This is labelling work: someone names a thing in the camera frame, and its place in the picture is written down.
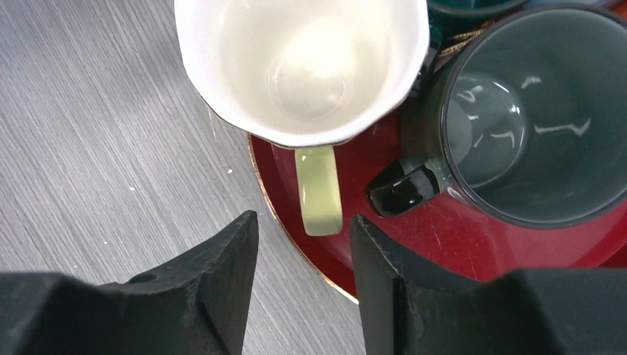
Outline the dark teal cup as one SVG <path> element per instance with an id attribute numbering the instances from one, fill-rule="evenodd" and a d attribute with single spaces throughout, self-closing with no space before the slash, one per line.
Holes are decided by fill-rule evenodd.
<path id="1" fill-rule="evenodd" d="M 518 10 L 527 0 L 427 0 L 431 41 L 469 32 Z"/>

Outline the yellow mug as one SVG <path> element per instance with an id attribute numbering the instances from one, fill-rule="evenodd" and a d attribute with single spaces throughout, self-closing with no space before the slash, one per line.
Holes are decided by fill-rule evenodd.
<path id="1" fill-rule="evenodd" d="M 292 149 L 305 232 L 342 230 L 333 148 L 409 95 L 427 56 L 425 1 L 174 4 L 183 66 L 225 122 Z"/>

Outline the dark green cup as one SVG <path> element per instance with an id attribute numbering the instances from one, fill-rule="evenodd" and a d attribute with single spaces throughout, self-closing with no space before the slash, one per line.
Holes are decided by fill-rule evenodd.
<path id="1" fill-rule="evenodd" d="M 449 195 L 531 229 L 626 200 L 626 20 L 550 4 L 492 25 L 400 116 L 402 156 L 367 186 L 382 217 Z"/>

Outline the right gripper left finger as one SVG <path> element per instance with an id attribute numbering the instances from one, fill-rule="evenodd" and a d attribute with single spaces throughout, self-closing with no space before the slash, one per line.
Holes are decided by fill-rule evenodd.
<path id="1" fill-rule="evenodd" d="M 1 274 L 3 354 L 240 354 L 257 263 L 257 213 L 125 283 Z"/>

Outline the red round tray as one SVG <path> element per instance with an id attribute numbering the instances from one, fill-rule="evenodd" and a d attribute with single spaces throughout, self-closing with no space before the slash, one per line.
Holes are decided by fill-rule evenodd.
<path id="1" fill-rule="evenodd" d="M 397 112 L 335 149 L 345 224 L 338 234 L 311 237 L 305 233 L 291 150 L 254 136 L 248 139 L 248 150 L 275 221 L 309 265 L 351 300 L 357 293 L 348 224 L 358 214 L 428 260 L 480 281 L 523 267 L 626 265 L 625 204 L 587 223 L 554 231 L 512 226 L 446 195 L 400 217 L 378 216 L 365 188 L 400 155 Z"/>

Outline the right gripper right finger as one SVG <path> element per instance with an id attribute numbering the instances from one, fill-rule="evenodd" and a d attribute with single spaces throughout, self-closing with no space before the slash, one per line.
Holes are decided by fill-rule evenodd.
<path id="1" fill-rule="evenodd" d="M 368 354 L 626 352 L 625 269 L 523 268 L 481 283 L 362 215 L 350 244 Z"/>

